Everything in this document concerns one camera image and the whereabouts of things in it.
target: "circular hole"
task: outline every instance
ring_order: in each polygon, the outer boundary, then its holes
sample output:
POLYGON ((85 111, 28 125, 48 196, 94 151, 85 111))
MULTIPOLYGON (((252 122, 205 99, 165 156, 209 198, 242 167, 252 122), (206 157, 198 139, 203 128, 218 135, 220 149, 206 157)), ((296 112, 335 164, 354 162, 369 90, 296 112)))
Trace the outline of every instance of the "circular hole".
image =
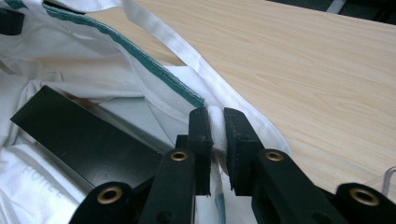
POLYGON ((109 203, 114 203, 116 200, 118 200, 122 195, 122 189, 119 187, 108 187, 106 189, 103 189, 98 197, 97 201, 101 204, 109 204, 109 203))
POLYGON ((103 198, 109 200, 109 199, 114 198, 116 195, 117 195, 117 192, 115 190, 110 190, 103 194, 103 198))
POLYGON ((369 206, 379 205, 378 198, 372 192, 366 189, 358 189, 358 188, 350 189, 349 194, 350 196, 352 196, 353 199, 355 199, 359 203, 363 203, 369 206))
POLYGON ((156 216, 158 223, 170 223, 172 221, 172 213, 162 211, 156 216))
POLYGON ((325 213, 316 211, 312 214, 312 218, 318 224, 331 224, 332 220, 325 213))
POLYGON ((175 152, 171 155, 172 160, 174 161, 184 161, 188 158, 189 156, 185 152, 175 152))
POLYGON ((265 153, 265 157, 270 161, 282 161, 283 156, 278 152, 267 152, 265 153))

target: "black clamp jaw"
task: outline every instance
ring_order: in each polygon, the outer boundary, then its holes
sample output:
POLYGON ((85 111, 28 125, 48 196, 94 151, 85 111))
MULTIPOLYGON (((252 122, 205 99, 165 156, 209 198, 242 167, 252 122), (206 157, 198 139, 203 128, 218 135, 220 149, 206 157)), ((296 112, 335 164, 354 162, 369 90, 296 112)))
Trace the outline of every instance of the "black clamp jaw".
MULTIPOLYGON (((191 112, 189 135, 163 155, 149 188, 133 194, 119 182, 94 189, 71 223, 193 223, 195 195, 209 195, 211 148, 205 108, 191 112)), ((237 196, 251 196, 258 223, 396 223, 396 205, 374 189, 316 187, 284 152, 265 149, 245 115, 224 109, 227 167, 237 196)))

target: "black plastic part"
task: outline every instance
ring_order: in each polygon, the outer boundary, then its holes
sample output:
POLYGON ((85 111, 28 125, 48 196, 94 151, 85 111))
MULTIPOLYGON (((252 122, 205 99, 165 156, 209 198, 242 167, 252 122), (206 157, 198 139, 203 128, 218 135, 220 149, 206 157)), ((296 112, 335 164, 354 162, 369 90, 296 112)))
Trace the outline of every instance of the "black plastic part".
POLYGON ((347 223, 286 153, 261 150, 255 170, 280 223, 347 223))
POLYGON ((395 203, 367 186, 356 183, 340 185, 334 201, 350 223, 396 223, 395 203))
POLYGON ((175 149, 163 156, 139 224, 193 223, 195 156, 175 149))
POLYGON ((259 150, 263 149, 262 142, 244 113, 225 108, 224 119, 231 188, 236 196, 251 196, 255 179, 252 164, 259 150))
POLYGON ((131 188, 124 183, 109 182, 91 191, 78 207, 70 224, 136 223, 131 188))
POLYGON ((196 194, 210 195, 212 135, 205 107, 190 112, 188 149, 195 153, 196 194))
POLYGON ((251 198, 251 208, 258 224, 279 224, 280 218, 265 192, 261 181, 256 180, 253 197, 251 198))
POLYGON ((20 35, 24 15, 5 8, 0 8, 0 35, 20 35))
POLYGON ((143 190, 161 162, 161 154, 47 86, 11 120, 94 187, 117 181, 143 190))

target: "white fabric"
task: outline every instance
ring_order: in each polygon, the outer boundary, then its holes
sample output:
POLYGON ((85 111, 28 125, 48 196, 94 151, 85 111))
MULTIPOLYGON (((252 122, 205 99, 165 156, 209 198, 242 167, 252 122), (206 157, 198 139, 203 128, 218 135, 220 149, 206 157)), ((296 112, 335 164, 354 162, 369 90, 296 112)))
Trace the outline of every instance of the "white fabric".
MULTIPOLYGON (((197 198, 195 221, 224 223, 227 218, 227 223, 251 223, 254 220, 251 212, 239 212, 241 207, 250 209, 249 200, 230 196, 229 179, 220 169, 226 173, 222 108, 228 106, 245 112, 267 147, 290 154, 286 140, 274 125, 181 36, 134 1, 56 2, 81 12, 123 7, 131 21, 153 33, 180 57, 187 66, 167 69, 205 98, 215 142, 212 197, 197 198)), ((32 139, 25 141, 29 137, 9 120, 43 85, 95 103, 113 97, 144 96, 172 142, 178 134, 187 133, 188 115, 194 106, 152 75, 110 36, 91 26, 52 18, 41 6, 41 0, 23 3, 28 8, 19 9, 26 15, 22 34, 0 35, 0 223, 65 223, 84 193, 40 153, 32 139)))

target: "wood grain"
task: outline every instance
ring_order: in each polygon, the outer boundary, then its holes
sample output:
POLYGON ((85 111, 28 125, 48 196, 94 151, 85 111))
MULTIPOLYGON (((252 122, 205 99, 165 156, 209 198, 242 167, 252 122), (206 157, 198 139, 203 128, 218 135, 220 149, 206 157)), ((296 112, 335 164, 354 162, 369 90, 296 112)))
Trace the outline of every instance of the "wood grain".
MULTIPOLYGON (((396 165, 395 26, 257 0, 138 2, 285 134, 315 184, 335 191, 396 165)), ((91 16, 182 64, 120 9, 91 16)))

